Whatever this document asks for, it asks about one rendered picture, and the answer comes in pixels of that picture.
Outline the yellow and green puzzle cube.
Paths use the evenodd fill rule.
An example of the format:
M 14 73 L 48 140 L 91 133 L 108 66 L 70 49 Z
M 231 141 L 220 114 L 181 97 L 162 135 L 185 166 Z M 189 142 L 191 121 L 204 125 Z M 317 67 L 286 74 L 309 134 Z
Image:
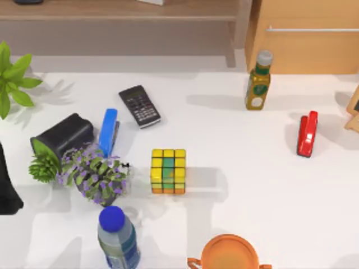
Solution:
M 150 183 L 155 194 L 185 194 L 186 150 L 153 149 Z

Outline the black calculator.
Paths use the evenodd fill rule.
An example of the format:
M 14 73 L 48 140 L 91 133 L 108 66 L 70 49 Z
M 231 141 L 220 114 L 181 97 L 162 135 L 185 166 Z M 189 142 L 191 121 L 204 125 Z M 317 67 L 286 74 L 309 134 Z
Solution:
M 142 85 L 120 91 L 118 94 L 140 129 L 161 121 L 160 114 Z

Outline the blue stapler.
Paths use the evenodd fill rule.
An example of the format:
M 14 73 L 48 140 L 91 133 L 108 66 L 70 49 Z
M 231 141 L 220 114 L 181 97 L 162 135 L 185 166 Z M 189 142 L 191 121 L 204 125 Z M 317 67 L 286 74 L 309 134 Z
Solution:
M 99 133 L 98 147 L 102 150 L 104 157 L 110 157 L 116 142 L 119 121 L 117 120 L 117 109 L 108 108 L 105 112 L 102 127 Z

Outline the purple flowering plant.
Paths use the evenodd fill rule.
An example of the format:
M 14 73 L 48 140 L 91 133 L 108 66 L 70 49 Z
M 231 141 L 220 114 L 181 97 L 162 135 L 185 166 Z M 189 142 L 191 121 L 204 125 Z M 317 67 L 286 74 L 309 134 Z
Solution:
M 127 193 L 131 165 L 118 156 L 105 157 L 102 150 L 89 146 L 72 148 L 61 158 L 56 180 L 61 185 L 75 185 L 83 197 L 103 207 L 111 206 Z

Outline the yellow bottle with grey cap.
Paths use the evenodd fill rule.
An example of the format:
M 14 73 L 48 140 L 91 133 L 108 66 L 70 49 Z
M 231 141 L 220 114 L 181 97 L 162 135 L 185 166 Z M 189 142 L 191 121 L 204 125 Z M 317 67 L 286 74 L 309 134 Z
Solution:
M 272 52 L 268 50 L 259 51 L 247 85 L 245 97 L 247 110 L 261 110 L 264 107 L 271 81 L 270 68 L 272 61 Z

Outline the black plant pot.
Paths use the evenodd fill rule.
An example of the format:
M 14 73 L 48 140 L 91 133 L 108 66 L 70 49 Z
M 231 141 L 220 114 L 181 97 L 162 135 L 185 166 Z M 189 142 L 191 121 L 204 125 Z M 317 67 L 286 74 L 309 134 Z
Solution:
M 62 171 L 62 158 L 69 150 L 79 149 L 94 140 L 92 123 L 77 113 L 69 115 L 43 133 L 32 137 L 34 152 L 29 173 L 35 180 L 49 183 Z

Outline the clear bottle with blue cap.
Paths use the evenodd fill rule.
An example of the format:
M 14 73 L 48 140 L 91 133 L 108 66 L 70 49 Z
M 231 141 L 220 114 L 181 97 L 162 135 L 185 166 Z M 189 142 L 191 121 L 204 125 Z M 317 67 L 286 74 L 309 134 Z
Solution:
M 98 242 L 110 269 L 137 269 L 140 252 L 136 230 L 121 208 L 108 206 L 102 209 Z

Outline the wooden open shelf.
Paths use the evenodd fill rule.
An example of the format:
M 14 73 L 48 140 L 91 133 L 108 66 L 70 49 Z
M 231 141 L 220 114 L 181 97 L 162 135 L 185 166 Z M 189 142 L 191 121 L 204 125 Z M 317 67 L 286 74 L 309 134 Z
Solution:
M 14 54 L 87 57 L 221 56 L 233 67 L 252 0 L 0 0 L 0 41 Z

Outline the red stapler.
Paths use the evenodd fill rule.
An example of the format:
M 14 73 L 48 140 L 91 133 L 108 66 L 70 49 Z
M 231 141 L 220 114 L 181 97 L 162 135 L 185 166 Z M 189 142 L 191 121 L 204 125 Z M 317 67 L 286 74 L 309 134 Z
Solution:
M 316 136 L 318 113 L 310 111 L 300 119 L 300 127 L 297 140 L 297 155 L 310 158 Z

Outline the orange trophy cup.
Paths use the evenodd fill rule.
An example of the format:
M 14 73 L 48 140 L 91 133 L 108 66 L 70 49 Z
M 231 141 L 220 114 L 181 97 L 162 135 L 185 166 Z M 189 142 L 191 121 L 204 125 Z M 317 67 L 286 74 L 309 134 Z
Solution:
M 261 265 L 253 246 L 233 234 L 215 236 L 205 245 L 201 258 L 188 258 L 187 265 L 190 269 L 273 269 Z

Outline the wooden cupboard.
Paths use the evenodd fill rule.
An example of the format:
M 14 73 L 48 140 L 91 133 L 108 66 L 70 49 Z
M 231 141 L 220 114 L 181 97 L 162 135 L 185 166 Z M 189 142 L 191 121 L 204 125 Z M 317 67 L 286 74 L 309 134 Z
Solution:
M 359 33 L 273 33 L 269 26 L 359 29 L 359 0 L 252 0 L 245 42 L 248 70 L 260 50 L 269 50 L 272 74 L 359 72 Z

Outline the green leafy plant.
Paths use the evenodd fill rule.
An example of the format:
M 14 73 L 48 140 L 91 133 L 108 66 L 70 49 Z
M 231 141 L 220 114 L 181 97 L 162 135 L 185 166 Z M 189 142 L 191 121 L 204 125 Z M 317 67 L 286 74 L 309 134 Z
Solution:
M 11 108 L 10 98 L 24 107 L 33 107 L 31 97 L 21 88 L 33 89 L 43 81 L 38 78 L 26 77 L 25 73 L 30 67 L 31 54 L 25 54 L 15 63 L 10 61 L 10 48 L 3 41 L 0 43 L 0 118 L 5 119 Z

